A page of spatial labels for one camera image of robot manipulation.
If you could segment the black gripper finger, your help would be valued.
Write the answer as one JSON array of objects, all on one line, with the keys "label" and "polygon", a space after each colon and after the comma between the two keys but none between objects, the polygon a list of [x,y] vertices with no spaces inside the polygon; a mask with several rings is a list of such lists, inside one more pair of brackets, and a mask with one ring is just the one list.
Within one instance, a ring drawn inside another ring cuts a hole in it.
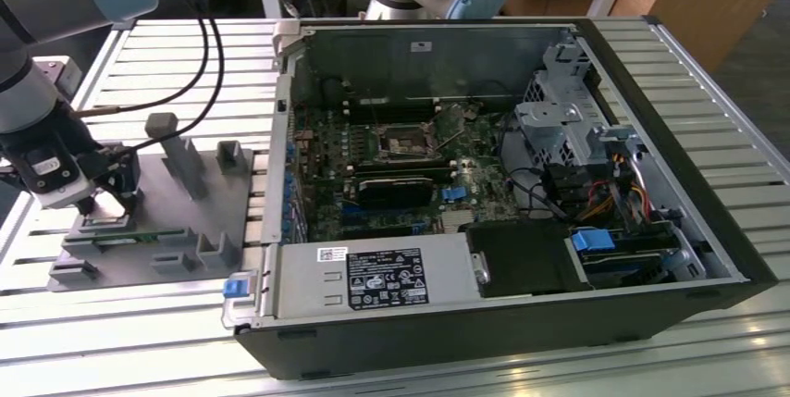
[{"label": "black gripper finger", "polygon": [[124,213],[131,216],[139,205],[139,155],[130,147],[111,147],[107,158],[107,172],[100,177],[100,187],[112,195]]},{"label": "black gripper finger", "polygon": [[95,197],[100,191],[102,191],[102,188],[96,187],[91,191],[91,193],[88,194],[88,196],[86,198],[83,198],[75,202],[75,207],[76,207],[79,214],[82,216],[87,216],[94,212],[95,207],[96,207]]}]

